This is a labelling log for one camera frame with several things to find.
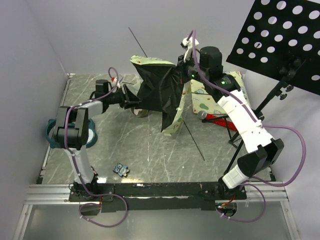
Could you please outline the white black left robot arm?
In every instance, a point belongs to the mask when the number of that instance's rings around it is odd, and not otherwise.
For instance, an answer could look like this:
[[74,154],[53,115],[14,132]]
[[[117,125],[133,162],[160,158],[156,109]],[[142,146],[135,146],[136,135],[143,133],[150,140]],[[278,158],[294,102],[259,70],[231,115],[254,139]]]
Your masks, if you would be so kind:
[[98,176],[89,163],[87,141],[89,139],[89,120],[103,114],[110,105],[119,105],[123,109],[136,107],[141,101],[124,84],[105,79],[95,82],[95,98],[74,106],[61,106],[55,120],[53,139],[64,149],[70,160],[74,181],[73,192],[87,201],[102,197],[97,183]]

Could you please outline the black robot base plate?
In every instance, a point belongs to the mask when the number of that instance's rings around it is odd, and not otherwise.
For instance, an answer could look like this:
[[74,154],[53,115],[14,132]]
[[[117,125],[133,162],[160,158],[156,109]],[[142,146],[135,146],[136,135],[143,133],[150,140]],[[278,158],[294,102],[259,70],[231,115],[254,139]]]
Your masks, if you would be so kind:
[[245,200],[244,189],[238,187],[225,191],[218,182],[158,182],[158,183],[98,183],[101,194],[108,196],[87,197],[70,188],[69,201],[74,203],[97,202],[103,213],[124,211],[125,204],[115,195],[123,197],[130,211],[201,209],[214,211],[223,201]]

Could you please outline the black tent pole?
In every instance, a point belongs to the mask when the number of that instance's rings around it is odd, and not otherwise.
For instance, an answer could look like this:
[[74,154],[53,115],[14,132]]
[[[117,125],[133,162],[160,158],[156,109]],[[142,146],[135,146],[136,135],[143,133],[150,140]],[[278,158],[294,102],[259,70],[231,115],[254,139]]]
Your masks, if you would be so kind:
[[148,55],[146,54],[144,48],[142,47],[141,43],[139,42],[139,40],[137,39],[136,35],[134,34],[133,30],[128,27],[128,30],[130,31],[132,37],[134,38],[134,40],[136,41],[137,45],[139,46],[140,50],[142,51],[143,55],[147,58]]
[[200,156],[201,156],[202,160],[205,162],[205,161],[206,161],[206,160],[205,160],[205,157],[204,157],[204,155],[203,155],[203,153],[202,153],[201,149],[199,148],[199,146],[198,146],[198,144],[197,144],[197,142],[196,142],[195,138],[193,137],[193,135],[192,135],[192,133],[191,133],[191,131],[190,131],[190,129],[189,129],[189,127],[188,127],[188,125],[186,124],[186,122],[185,122],[184,120],[183,120],[182,122],[183,122],[184,126],[186,127],[186,129],[187,129],[187,131],[188,131],[188,133],[189,133],[189,135],[190,135],[190,137],[191,137],[191,139],[192,139],[193,143],[195,144],[195,147],[197,148],[197,150],[198,150],[198,152],[199,152],[199,154],[200,154]]

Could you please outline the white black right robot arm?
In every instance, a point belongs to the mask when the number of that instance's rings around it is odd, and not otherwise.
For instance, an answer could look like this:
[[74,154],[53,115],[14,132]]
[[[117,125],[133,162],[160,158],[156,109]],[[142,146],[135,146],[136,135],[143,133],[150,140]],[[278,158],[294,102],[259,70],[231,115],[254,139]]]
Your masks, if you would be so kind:
[[225,111],[234,124],[247,153],[237,159],[236,165],[219,180],[218,193],[230,199],[236,188],[246,180],[270,167],[284,148],[281,139],[274,137],[263,127],[250,108],[236,78],[223,72],[222,54],[217,47],[197,50],[191,44],[183,45],[185,53],[178,59],[183,77],[203,82],[205,91]]

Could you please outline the green patterned pet tent fabric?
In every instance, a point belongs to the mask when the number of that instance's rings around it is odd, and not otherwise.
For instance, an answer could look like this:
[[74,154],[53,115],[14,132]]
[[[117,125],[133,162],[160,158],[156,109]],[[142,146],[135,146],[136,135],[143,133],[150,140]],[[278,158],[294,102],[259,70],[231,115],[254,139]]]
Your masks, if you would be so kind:
[[186,95],[190,91],[190,79],[184,71],[184,56],[177,64],[157,57],[133,55],[130,62],[141,79],[135,84],[141,100],[138,109],[161,112],[161,132],[174,134],[183,122]]

